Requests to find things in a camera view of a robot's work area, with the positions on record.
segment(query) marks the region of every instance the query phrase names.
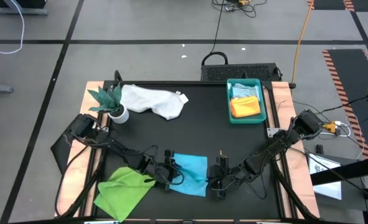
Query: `teal plastic container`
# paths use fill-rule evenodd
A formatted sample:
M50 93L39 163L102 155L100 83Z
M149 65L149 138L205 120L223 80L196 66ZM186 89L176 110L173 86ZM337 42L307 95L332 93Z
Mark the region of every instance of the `teal plastic container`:
M260 96L260 114L247 116L244 118L235 118L231 114L231 107L230 107L230 101L231 101L231 89L230 84L233 86L235 83L239 83L245 86L258 86L259 87L259 96ZM230 78L227 80L227 101L228 101L228 116L229 116L229 122L232 124L258 124L260 122L263 122L267 115L265 113L265 106L264 106L264 97L263 97L263 89L261 87L260 80L258 78Z

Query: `white cloth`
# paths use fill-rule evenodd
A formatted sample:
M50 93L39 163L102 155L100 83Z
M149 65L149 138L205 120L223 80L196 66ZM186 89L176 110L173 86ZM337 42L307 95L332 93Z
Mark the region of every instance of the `white cloth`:
M149 90L136 85L122 87L121 103L128 110L137 113L151 109L152 112L166 120L178 117L184 106L177 93L166 90Z

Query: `gray floor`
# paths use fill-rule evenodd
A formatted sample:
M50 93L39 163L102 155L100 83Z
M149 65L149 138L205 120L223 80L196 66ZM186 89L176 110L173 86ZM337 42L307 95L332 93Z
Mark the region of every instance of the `gray floor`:
M77 2L49 1L48 17L26 16L25 38L64 39ZM219 39L297 40L306 11L306 1L269 0L257 8L255 19L240 12L224 13ZM368 35L368 12L358 15ZM85 0L73 39L213 39L218 16L209 0ZM17 16L0 16L0 39L18 39L20 33L21 20ZM361 40L361 36L348 11L312 11L305 39ZM17 47L0 45L2 50ZM24 45L17 54L0 55L0 84L15 89L11 95L0 95L0 217L61 47ZM211 48L211 44L70 45L10 222L53 217L60 174L50 146L78 113L87 81L112 79L117 69L124 80L200 80L201 60ZM340 105L321 52L353 48L366 49L363 45L302 45L294 99L319 109ZM289 81L296 46L232 44L217 45L215 50L226 53L230 63L275 62L284 74L283 79ZM207 63L222 60L211 57ZM305 109L300 105L295 108L297 112ZM341 121L346 116L344 110L326 115ZM304 143L310 149L323 144L326 153L332 156L355 158L360 151L346 138ZM363 223L361 212L319 206L321 216L327 220Z

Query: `green cloth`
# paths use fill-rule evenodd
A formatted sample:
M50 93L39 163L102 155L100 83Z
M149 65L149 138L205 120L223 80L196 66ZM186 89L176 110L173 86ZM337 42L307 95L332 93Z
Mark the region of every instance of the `green cloth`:
M148 175L122 167L116 170L107 182L98 184L99 194L94 204L115 220L123 222L140 202L155 181L145 183Z

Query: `light blue cloth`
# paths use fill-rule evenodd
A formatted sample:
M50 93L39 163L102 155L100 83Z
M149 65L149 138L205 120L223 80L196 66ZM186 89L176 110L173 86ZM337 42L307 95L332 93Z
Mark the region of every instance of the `light blue cloth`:
M231 98L242 98L248 96L256 96L260 101L259 87L258 86L245 86L239 83L235 83L231 88Z
M208 170L208 158L205 156L192 156L175 153L174 159L176 163L181 167L179 171L183 172L185 177L184 182L180 185L170 184L170 189L177 192L194 195L194 196L206 196L206 186L208 185L206 173ZM182 176L178 176L173 179L173 183L179 183L182 181Z

